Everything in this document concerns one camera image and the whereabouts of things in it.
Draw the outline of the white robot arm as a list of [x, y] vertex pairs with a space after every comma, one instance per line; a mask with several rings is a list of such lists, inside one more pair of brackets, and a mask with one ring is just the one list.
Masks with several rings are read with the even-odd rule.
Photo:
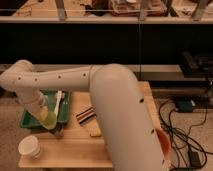
[[169, 171], [166, 155], [136, 76], [120, 64], [37, 72], [19, 60], [0, 74], [0, 87], [16, 93], [43, 127], [56, 127], [44, 90], [87, 91], [115, 171]]

